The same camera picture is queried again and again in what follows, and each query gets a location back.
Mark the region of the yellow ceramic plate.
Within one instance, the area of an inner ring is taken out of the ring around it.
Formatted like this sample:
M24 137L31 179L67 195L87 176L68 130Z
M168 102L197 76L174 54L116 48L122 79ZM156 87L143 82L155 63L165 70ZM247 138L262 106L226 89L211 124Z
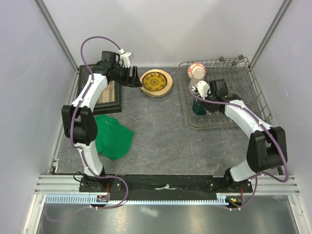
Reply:
M142 84L149 91L160 91L166 86L167 79L160 72L151 72L142 78Z

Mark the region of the dark green mug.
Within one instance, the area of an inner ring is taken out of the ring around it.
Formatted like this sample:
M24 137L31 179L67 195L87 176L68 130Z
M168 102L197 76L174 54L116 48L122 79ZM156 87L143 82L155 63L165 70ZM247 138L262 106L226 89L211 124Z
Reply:
M205 116L207 114L206 110L201 106L197 96L193 100L192 111L198 116Z

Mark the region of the cream bird plate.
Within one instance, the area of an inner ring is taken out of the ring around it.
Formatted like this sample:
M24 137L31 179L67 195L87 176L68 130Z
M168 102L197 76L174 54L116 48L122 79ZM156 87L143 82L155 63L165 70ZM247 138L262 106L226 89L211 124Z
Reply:
M170 93L173 87L171 75L164 70L152 69L145 72L140 81L141 90L149 97L159 98Z

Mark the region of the mint green flower plate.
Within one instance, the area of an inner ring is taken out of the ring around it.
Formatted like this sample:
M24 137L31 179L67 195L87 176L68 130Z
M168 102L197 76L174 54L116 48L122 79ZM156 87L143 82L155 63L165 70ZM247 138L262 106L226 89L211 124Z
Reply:
M173 88L173 83L166 83L164 86L159 87L156 90L149 90L143 88L142 91L145 95L152 97L152 98L161 98L168 95Z

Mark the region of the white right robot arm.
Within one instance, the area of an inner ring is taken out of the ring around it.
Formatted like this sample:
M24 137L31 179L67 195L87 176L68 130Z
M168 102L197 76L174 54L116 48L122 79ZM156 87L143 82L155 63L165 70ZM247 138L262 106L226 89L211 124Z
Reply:
M233 120L249 139L246 159L230 168L223 179L223 186L229 192L236 191L241 181L256 177L257 174L270 175L268 170L284 166L285 177L273 179L285 183L289 179L287 167L286 133L282 127L272 127L253 113L236 94L229 94L225 80L197 83L198 100L208 112L220 112Z

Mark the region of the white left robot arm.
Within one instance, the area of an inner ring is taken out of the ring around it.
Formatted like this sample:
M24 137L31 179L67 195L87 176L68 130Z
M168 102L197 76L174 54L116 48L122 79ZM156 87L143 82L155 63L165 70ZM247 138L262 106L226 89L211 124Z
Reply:
M87 66L90 74L78 97L61 109L64 133L80 154L84 172L81 173L80 192L103 192L109 183L104 167L99 160L95 139L98 126L93 114L102 91L111 81L126 87L142 87L137 67L130 66L130 52L103 51L101 60L93 67Z

